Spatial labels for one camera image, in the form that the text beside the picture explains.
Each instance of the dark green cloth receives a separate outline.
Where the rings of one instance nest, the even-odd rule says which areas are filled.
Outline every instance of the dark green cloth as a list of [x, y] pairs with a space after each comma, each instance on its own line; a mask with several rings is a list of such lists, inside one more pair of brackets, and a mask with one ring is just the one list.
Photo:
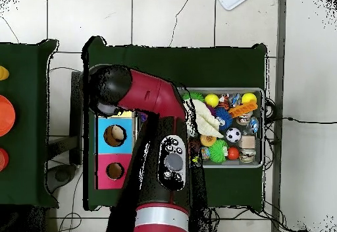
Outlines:
[[0, 172], [0, 204], [56, 207], [45, 188], [47, 159], [47, 67], [56, 40], [36, 45], [0, 43], [0, 65], [9, 77], [0, 81], [0, 94], [14, 106], [14, 127], [0, 137], [9, 164]]
[[[253, 48], [169, 48], [134, 45], [108, 47], [100, 37], [88, 48], [90, 67], [126, 65], [171, 80], [188, 88], [261, 88], [265, 86], [263, 44]], [[94, 188], [94, 116], [90, 114], [89, 206], [114, 206], [117, 190]], [[208, 205], [247, 205], [261, 210], [262, 167], [257, 169], [206, 169]]]

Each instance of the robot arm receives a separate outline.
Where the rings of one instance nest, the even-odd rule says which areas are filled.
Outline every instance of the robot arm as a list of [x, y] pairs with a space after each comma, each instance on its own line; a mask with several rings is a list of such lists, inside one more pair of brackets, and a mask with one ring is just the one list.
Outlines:
[[127, 217], [134, 232], [188, 232], [186, 114], [178, 91], [170, 82], [120, 65], [93, 67], [88, 81], [96, 114], [108, 117], [122, 108], [149, 115], [118, 202], [117, 232], [123, 232]]

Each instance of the soccer ball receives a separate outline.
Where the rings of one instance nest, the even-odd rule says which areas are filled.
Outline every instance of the soccer ball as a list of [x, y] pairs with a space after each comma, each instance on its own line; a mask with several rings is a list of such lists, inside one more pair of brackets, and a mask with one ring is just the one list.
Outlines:
[[241, 132], [236, 128], [230, 128], [226, 132], [226, 138], [231, 143], [237, 143], [241, 139]]

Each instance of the plastic bin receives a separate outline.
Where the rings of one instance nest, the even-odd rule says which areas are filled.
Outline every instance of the plastic bin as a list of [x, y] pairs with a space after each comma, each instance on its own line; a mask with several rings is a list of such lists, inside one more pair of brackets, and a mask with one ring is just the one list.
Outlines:
[[[207, 94], [216, 94], [221, 96], [221, 94], [245, 94], [251, 92], [256, 95], [258, 108], [253, 111], [253, 116], [256, 117], [259, 121], [259, 130], [255, 134], [255, 150], [256, 156], [253, 162], [244, 163], [239, 159], [229, 160], [222, 163], [215, 163], [211, 160], [203, 162], [204, 168], [257, 168], [264, 164], [265, 162], [265, 128], [264, 128], [264, 118], [265, 118], [265, 93], [260, 88], [187, 88], [189, 92], [199, 92], [206, 96]], [[179, 93], [182, 95], [187, 92], [184, 88], [178, 88]], [[239, 125], [236, 122], [236, 119], [233, 119], [231, 127], [236, 127], [241, 132], [246, 126]], [[228, 147], [235, 146], [238, 147], [238, 143], [231, 143], [226, 140]]]

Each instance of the white plush toy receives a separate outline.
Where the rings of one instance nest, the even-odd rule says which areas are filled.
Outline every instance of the white plush toy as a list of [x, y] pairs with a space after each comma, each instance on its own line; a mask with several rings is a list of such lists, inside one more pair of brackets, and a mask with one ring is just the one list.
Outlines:
[[195, 109], [195, 122], [197, 123], [198, 133], [206, 136], [214, 136], [217, 138], [223, 138], [223, 135], [219, 132], [220, 122], [214, 118], [211, 114], [211, 111], [207, 106], [199, 100], [191, 100], [190, 98], [184, 100], [184, 107], [187, 114], [187, 131], [190, 136], [195, 136], [196, 131], [192, 123], [193, 118], [193, 109]]

